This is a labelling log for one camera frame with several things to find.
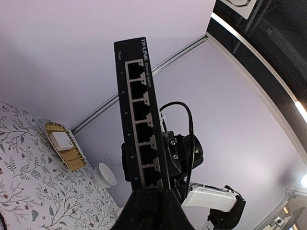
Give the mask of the black network switch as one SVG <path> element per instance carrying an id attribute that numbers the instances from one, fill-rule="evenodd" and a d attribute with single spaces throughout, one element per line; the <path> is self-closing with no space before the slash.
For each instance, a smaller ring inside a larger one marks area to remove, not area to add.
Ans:
<path id="1" fill-rule="evenodd" d="M 126 178 L 133 190 L 169 189 L 146 38 L 117 41 L 114 43 L 114 53 Z"/>

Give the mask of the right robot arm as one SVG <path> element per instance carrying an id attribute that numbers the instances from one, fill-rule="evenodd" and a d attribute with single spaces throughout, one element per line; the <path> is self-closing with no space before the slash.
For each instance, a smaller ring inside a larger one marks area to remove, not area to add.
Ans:
<path id="1" fill-rule="evenodd" d="M 186 182 L 190 161 L 192 168 L 203 163 L 203 150 L 194 138 L 194 151 L 190 148 L 189 135 L 174 135 L 172 131 L 162 133 L 170 186 L 183 207 L 202 207 L 210 210 L 205 230 L 232 230 L 243 214 L 245 199 L 230 186 L 217 188 L 205 183 Z"/>

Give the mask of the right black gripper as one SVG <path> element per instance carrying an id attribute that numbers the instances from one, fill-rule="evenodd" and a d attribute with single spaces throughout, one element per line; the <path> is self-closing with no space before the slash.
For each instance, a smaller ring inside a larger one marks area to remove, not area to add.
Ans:
<path id="1" fill-rule="evenodd" d="M 173 131 L 162 133 L 165 156 L 167 161 L 168 175 L 171 190 L 176 198 L 185 198 L 186 182 L 184 178 L 189 173 L 189 165 L 193 161 L 192 168 L 203 163 L 203 149 L 201 143 L 194 138 L 194 151 L 191 151 L 189 135 L 174 135 Z"/>

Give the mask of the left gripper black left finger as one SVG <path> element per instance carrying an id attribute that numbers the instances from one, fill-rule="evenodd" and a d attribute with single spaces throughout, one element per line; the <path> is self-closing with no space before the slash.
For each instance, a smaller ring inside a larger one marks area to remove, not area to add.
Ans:
<path id="1" fill-rule="evenodd" d="M 112 230 L 153 230 L 156 219 L 156 192 L 131 193 Z"/>

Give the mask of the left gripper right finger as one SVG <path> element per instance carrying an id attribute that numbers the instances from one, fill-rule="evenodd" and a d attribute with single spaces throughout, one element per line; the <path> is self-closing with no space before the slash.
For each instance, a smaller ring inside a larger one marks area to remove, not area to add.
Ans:
<path id="1" fill-rule="evenodd" d="M 162 190 L 160 230 L 194 230 L 172 190 Z"/>

